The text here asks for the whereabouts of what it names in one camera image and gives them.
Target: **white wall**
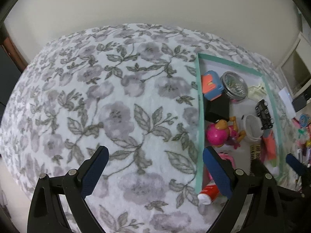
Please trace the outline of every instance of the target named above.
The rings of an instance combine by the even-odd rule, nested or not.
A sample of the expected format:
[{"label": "white wall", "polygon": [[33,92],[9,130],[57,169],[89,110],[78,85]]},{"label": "white wall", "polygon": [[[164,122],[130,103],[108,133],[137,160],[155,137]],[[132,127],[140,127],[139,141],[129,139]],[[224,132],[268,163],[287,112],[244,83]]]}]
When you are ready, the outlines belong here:
[{"label": "white wall", "polygon": [[5,25],[27,61],[54,38],[118,23],[211,32],[279,62],[299,29],[292,0],[19,0]]}]

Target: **white container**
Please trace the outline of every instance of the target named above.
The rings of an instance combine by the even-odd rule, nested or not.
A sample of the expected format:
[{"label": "white container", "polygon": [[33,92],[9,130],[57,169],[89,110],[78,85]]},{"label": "white container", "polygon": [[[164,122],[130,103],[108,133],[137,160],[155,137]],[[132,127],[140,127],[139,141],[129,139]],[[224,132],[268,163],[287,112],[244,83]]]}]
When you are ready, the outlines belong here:
[{"label": "white container", "polygon": [[241,120],[240,130],[245,130],[245,139],[248,142],[259,142],[263,134],[261,127],[262,123],[258,117],[254,115],[245,115]]}]

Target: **toy figure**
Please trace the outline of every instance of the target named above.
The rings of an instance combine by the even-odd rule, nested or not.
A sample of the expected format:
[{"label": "toy figure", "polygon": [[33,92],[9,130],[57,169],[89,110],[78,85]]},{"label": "toy figure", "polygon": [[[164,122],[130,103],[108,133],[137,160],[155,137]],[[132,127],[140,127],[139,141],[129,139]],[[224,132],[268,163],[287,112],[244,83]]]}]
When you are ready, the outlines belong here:
[{"label": "toy figure", "polygon": [[238,132],[236,117],[230,117],[229,120],[233,122],[233,125],[228,125],[226,120],[219,120],[208,126],[206,139],[211,146],[221,147],[226,143],[232,145],[234,149],[240,147],[240,142],[246,136],[246,132],[244,130]]},{"label": "toy figure", "polygon": [[212,101],[221,96],[224,86],[215,71],[207,71],[201,76],[201,80],[202,93],[206,99]]}]

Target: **blue gripper pad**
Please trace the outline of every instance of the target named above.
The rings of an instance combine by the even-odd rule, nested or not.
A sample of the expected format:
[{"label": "blue gripper pad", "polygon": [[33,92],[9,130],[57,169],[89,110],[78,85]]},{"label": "blue gripper pad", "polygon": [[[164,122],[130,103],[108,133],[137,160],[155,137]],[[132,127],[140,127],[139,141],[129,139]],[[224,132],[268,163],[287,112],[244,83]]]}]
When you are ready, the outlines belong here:
[{"label": "blue gripper pad", "polygon": [[217,185],[220,193],[230,199],[232,196],[231,180],[234,177],[232,176],[230,178],[230,176],[228,176],[227,172],[221,165],[222,161],[223,160],[212,147],[207,147],[203,150],[203,162],[212,175],[215,184]]},{"label": "blue gripper pad", "polygon": [[86,196],[92,194],[105,166],[109,159],[109,152],[107,147],[99,146],[93,156],[85,160],[78,171],[81,171],[82,188],[81,196],[85,199]]},{"label": "blue gripper pad", "polygon": [[302,176],[306,173],[306,166],[299,162],[292,154],[287,154],[286,163],[299,175]]}]

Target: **leaf pattern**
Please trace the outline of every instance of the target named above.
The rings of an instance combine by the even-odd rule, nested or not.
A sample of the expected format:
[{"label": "leaf pattern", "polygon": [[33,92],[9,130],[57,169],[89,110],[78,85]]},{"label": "leaf pattern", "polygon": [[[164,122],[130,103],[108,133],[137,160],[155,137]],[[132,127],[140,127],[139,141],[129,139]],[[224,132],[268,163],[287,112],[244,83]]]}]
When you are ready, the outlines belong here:
[{"label": "leaf pattern", "polygon": [[115,218],[103,207],[100,205],[100,217],[103,222],[110,228],[111,230],[117,230],[117,222]]},{"label": "leaf pattern", "polygon": [[134,118],[143,130],[150,131],[151,125],[150,125],[150,117],[149,115],[143,110],[142,107],[135,104],[134,108]]},{"label": "leaf pattern", "polygon": [[169,152],[165,151],[169,157],[169,161],[171,165],[177,169],[178,171],[186,174],[194,174],[195,169],[192,163],[190,162],[189,159],[187,159],[185,156],[174,153],[174,152]]},{"label": "leaf pattern", "polygon": [[[53,40],[23,72],[0,126],[0,153],[13,178],[31,198],[38,174],[52,177],[77,169],[99,145],[107,145],[109,163],[97,191],[87,198],[105,231],[148,233],[164,227],[181,232],[183,224],[188,231],[205,232],[205,223],[211,225],[217,215],[208,217],[198,206],[193,189],[199,171],[198,134],[192,117],[184,117],[184,109],[189,109],[188,115],[198,111],[194,65],[198,51],[265,75],[282,127],[278,151],[291,152],[296,130],[277,94],[284,87],[281,75],[269,60],[205,32],[121,24]],[[282,158],[280,154],[280,165],[285,163]],[[287,169],[281,172],[280,183],[294,189]],[[130,173],[135,181],[128,189],[135,201],[144,200],[139,206],[145,213],[154,213],[152,222],[133,219],[140,218],[129,209],[133,202],[115,186]],[[123,211],[109,206],[110,198],[120,200]],[[221,204],[211,204],[209,211],[217,213]],[[70,211],[65,213],[72,218]],[[73,220],[69,222],[79,230]]]}]

